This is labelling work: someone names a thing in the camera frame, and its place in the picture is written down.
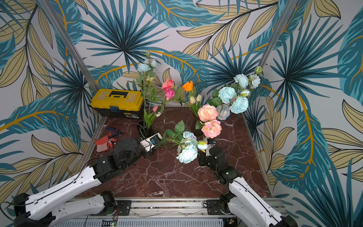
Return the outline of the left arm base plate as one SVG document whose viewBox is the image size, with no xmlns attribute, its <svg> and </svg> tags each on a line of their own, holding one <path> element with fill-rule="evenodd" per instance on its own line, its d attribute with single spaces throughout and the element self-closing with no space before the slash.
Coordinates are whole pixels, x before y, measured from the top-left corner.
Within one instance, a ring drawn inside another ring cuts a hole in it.
<svg viewBox="0 0 363 227">
<path fill-rule="evenodd" d="M 104 209 L 99 213 L 103 216 L 128 216 L 131 208 L 131 200 L 106 202 Z"/>
</svg>

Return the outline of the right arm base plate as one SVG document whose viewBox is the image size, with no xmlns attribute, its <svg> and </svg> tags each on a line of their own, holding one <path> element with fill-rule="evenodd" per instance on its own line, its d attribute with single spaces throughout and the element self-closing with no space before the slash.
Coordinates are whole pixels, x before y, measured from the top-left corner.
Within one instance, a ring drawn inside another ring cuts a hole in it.
<svg viewBox="0 0 363 227">
<path fill-rule="evenodd" d="M 203 205 L 208 212 L 208 215 L 231 215 L 228 207 L 222 203 L 219 199 L 206 200 Z"/>
</svg>

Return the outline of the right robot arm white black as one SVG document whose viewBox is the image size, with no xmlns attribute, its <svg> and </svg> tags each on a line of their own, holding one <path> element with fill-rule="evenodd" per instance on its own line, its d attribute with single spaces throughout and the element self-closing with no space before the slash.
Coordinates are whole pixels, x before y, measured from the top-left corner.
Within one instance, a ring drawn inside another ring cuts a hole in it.
<svg viewBox="0 0 363 227">
<path fill-rule="evenodd" d="M 247 183 L 242 175 L 226 160 L 221 148 L 204 145 L 201 166 L 213 171 L 217 181 L 228 187 L 228 192 L 217 200 L 207 200 L 204 207 L 208 215 L 234 215 L 248 227 L 296 227 L 290 215 L 283 216 L 265 202 Z"/>
</svg>

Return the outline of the light blue peony bunch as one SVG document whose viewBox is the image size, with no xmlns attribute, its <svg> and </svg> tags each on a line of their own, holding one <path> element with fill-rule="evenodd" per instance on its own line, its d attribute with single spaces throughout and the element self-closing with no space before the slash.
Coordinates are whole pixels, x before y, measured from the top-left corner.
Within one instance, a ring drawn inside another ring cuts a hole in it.
<svg viewBox="0 0 363 227">
<path fill-rule="evenodd" d="M 261 84 L 261 73 L 262 67 L 258 66 L 250 75 L 237 74 L 233 78 L 234 83 L 214 92 L 208 104 L 220 108 L 227 107 L 234 114 L 245 112 L 249 107 L 252 92 Z"/>
</svg>

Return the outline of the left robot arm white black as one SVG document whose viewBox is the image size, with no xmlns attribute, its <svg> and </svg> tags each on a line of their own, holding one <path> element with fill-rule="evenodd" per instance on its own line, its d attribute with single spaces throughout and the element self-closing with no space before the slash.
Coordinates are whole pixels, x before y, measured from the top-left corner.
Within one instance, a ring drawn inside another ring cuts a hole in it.
<svg viewBox="0 0 363 227">
<path fill-rule="evenodd" d="M 81 216 L 114 215 L 117 202 L 110 191 L 90 199 L 70 201 L 75 196 L 120 176 L 142 157 L 154 153 L 162 136 L 157 133 L 144 140 L 124 138 L 114 150 L 96 158 L 73 177 L 42 192 L 15 197 L 13 206 L 16 227 L 54 227 L 64 221 Z"/>
</svg>

